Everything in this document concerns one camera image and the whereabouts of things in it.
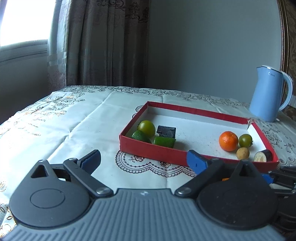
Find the orange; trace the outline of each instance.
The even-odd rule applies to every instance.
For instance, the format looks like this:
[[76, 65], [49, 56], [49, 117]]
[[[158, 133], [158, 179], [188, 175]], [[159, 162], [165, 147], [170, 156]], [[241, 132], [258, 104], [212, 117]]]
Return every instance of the orange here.
[[219, 145], [224, 151], [234, 151], [238, 143], [237, 135], [231, 131], [223, 132], [219, 137]]

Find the electric kettle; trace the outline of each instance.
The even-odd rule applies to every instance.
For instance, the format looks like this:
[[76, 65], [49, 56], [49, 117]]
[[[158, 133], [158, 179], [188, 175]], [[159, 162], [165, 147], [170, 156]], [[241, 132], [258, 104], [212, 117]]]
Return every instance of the electric kettle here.
[[[257, 67], [257, 72], [258, 82], [249, 111], [264, 121], [274, 122], [277, 113], [283, 110], [291, 100], [293, 80], [285, 72], [265, 65]], [[288, 96], [281, 105], [284, 81], [287, 82]]]

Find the window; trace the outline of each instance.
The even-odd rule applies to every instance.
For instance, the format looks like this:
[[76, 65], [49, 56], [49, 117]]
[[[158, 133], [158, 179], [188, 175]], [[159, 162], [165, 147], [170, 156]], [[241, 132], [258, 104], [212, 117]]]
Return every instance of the window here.
[[7, 0], [0, 46], [47, 39], [54, 5], [55, 0]]

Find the kettle lid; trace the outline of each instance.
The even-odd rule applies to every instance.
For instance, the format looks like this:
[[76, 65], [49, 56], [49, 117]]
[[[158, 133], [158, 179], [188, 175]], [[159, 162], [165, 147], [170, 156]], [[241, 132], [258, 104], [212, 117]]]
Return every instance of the kettle lid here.
[[267, 66], [267, 65], [261, 65], [261, 67], [265, 67], [265, 68], [268, 68], [268, 69], [272, 69], [274, 71], [277, 71], [279, 73], [281, 73], [281, 71], [278, 71], [277, 69], [273, 68], [273, 67], [270, 67], [270, 66]]

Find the yellow-green tomato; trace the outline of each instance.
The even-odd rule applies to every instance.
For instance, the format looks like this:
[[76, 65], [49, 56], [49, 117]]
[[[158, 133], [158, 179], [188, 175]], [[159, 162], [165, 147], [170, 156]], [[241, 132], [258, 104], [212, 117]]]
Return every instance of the yellow-green tomato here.
[[253, 145], [253, 139], [249, 134], [243, 134], [239, 137], [239, 145], [240, 147], [249, 148]]
[[143, 120], [138, 125], [138, 130], [144, 132], [149, 138], [155, 135], [155, 126], [148, 120]]

